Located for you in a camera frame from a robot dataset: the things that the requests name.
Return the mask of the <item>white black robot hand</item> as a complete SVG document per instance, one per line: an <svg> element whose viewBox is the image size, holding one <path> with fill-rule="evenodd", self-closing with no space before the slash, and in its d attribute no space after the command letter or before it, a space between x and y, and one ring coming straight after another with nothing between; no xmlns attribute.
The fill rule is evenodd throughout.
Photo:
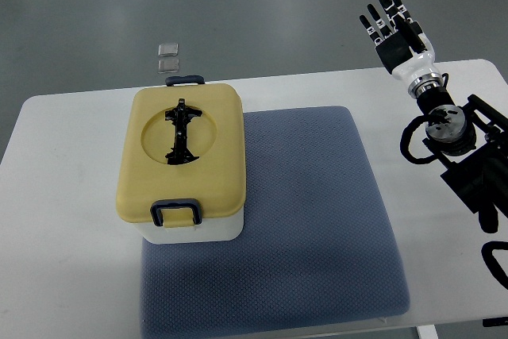
<svg viewBox="0 0 508 339"><path fill-rule="evenodd" d="M435 67L433 46L403 1L378 1L386 16L369 4L369 15L361 15L360 23L387 72L408 86L412 98L417 98L429 83L442 86L445 81Z"/></svg>

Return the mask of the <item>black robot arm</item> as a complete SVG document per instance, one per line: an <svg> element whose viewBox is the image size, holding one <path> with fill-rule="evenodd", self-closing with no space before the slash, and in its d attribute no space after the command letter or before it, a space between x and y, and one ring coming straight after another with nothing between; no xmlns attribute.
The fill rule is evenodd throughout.
<svg viewBox="0 0 508 339"><path fill-rule="evenodd" d="M446 85L428 81L411 91L421 115L403 130L401 154L412 164L439 161L444 182L478 215L485 233L507 214L507 117L475 94L458 106Z"/></svg>

